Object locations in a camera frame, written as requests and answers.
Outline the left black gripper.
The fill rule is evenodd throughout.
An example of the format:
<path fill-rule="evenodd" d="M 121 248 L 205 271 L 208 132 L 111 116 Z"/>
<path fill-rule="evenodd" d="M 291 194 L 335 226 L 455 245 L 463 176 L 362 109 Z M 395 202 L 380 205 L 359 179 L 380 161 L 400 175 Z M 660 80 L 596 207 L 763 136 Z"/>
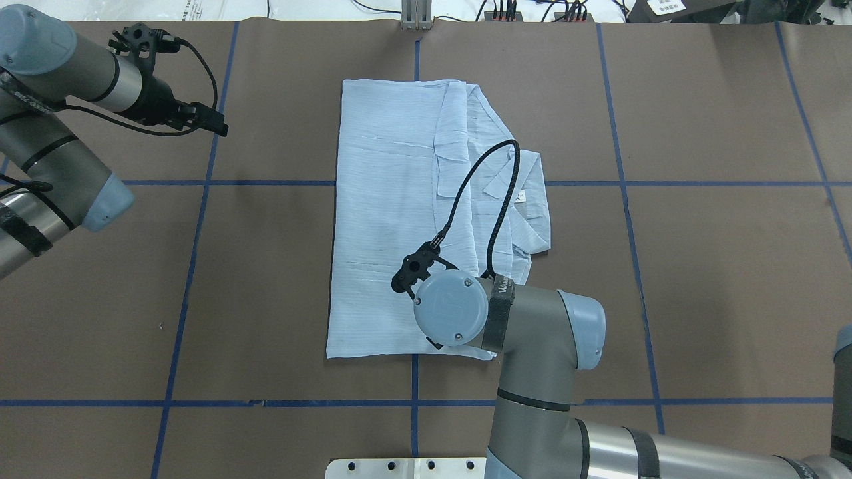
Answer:
<path fill-rule="evenodd" d="M 170 85 L 154 75 L 158 54 L 174 54 L 185 41 L 167 30 L 137 23 L 114 30 L 108 44 L 118 61 L 118 78 L 108 95 L 108 109 L 143 126 L 174 130 L 201 128 L 227 137 L 224 115 L 202 103 L 185 103 L 174 97 Z"/>

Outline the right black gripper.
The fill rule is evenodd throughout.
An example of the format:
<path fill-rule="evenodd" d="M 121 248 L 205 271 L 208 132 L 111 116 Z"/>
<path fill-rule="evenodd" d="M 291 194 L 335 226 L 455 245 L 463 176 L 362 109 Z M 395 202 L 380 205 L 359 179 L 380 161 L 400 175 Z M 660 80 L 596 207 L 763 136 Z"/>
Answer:
<path fill-rule="evenodd" d="M 434 243 L 423 243 L 414 253 L 403 258 L 401 267 L 391 279 L 391 288 L 396 293 L 405 293 L 411 300 L 416 299 L 413 286 L 418 281 L 426 281 L 431 276 L 429 268 L 439 263 L 446 270 L 459 270 L 459 268 L 441 257 L 439 245 Z"/>

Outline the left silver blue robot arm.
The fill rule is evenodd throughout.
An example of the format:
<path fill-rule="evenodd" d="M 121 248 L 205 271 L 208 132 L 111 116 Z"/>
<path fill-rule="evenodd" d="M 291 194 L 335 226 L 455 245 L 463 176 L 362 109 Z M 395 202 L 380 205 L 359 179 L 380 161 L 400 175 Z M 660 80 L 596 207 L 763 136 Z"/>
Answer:
<path fill-rule="evenodd" d="M 180 137 L 196 130 L 226 136 L 211 70 L 210 105 L 177 100 L 155 73 L 157 57 L 188 40 L 145 23 L 113 31 L 106 47 L 27 4 L 1 11 L 1 148 L 24 178 L 2 175 L 2 276 L 42 257 L 77 227 L 103 230 L 133 206 L 126 184 L 61 121 L 87 113 L 128 130 Z"/>

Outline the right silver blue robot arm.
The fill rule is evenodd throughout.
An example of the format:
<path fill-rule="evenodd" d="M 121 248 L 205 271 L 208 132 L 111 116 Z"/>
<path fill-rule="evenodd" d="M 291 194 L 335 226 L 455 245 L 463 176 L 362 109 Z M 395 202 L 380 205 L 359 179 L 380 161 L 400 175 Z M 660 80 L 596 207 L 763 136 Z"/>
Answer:
<path fill-rule="evenodd" d="M 430 240 L 404 257 L 391 287 L 413 303 L 436 349 L 502 355 L 487 478 L 849 478 L 850 327 L 837 334 L 829 454 L 748 454 L 572 415 L 575 374 L 602 358 L 606 316 L 593 298 L 471 275 Z"/>

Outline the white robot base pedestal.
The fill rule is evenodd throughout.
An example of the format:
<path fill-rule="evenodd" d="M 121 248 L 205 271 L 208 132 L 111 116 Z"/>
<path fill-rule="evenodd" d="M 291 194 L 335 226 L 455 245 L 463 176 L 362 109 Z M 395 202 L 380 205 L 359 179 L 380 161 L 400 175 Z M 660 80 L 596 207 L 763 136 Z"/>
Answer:
<path fill-rule="evenodd" d="M 340 458 L 325 478 L 483 478 L 484 457 Z"/>

